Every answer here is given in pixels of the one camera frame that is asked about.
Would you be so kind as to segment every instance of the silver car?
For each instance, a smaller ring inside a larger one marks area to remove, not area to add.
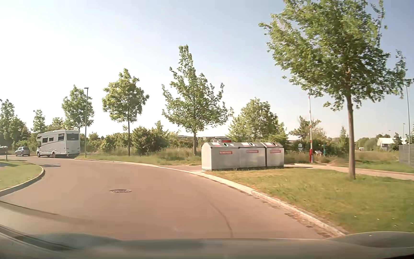
[[[19,147],[17,150],[15,150],[15,156],[30,156],[30,148]]]

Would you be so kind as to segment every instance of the white motorhome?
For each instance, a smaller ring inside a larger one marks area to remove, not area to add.
[[[74,157],[79,155],[81,145],[78,130],[53,130],[39,133],[36,137],[38,142],[38,157]]]

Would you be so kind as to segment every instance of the asphalt road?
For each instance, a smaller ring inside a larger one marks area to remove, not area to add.
[[[61,158],[9,159],[46,170],[40,181],[0,198],[0,224],[23,233],[123,240],[322,238],[282,209],[186,172]],[[110,192],[119,188],[132,192]]]

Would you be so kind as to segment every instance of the manhole cover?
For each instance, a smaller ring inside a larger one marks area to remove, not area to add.
[[[127,189],[116,189],[116,190],[111,190],[110,192],[112,193],[129,193],[132,190],[127,190]]]

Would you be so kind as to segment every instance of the white building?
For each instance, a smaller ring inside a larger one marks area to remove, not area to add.
[[[382,148],[385,151],[389,150],[389,146],[394,143],[393,138],[378,138],[376,145]]]

